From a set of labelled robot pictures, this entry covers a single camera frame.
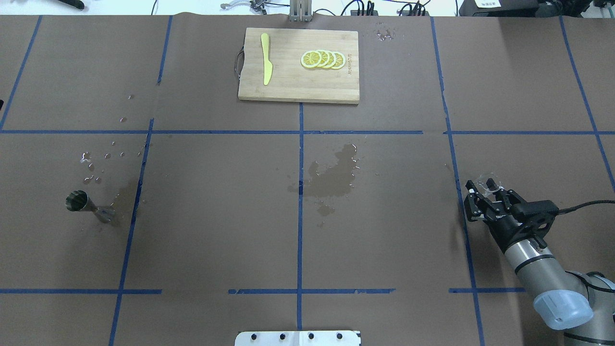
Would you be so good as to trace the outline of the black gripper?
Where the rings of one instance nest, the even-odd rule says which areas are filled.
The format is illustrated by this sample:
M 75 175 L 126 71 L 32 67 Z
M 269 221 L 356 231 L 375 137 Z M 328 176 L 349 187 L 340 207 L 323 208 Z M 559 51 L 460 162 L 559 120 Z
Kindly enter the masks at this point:
M 467 195 L 464 199 L 464 212 L 468 222 L 483 219 L 492 238 L 502 253 L 525 239 L 534 239 L 539 248 L 547 248 L 545 237 L 522 235 L 517 232 L 520 225 L 512 215 L 523 215 L 525 200 L 514 190 L 502 189 L 496 192 L 495 199 L 488 199 L 478 191 L 472 180 L 465 184 Z

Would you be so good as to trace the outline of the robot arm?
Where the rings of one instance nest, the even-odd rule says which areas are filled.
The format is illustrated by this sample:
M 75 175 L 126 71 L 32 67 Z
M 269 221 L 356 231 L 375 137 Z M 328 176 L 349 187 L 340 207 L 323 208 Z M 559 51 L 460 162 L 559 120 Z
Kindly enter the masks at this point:
M 614 282 L 601 273 L 563 269 L 545 241 L 558 215 L 594 201 L 562 210 L 551 200 L 527 201 L 493 179 L 486 180 L 488 196 L 472 180 L 465 186 L 467 221 L 488 226 L 543 322 L 563 333 L 566 346 L 612 346 Z

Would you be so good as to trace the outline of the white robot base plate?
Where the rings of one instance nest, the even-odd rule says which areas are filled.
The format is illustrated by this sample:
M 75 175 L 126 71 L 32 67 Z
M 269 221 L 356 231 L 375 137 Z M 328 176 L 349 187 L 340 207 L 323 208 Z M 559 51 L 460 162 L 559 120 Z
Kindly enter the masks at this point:
M 361 346 L 359 331 L 246 331 L 237 335 L 235 346 Z

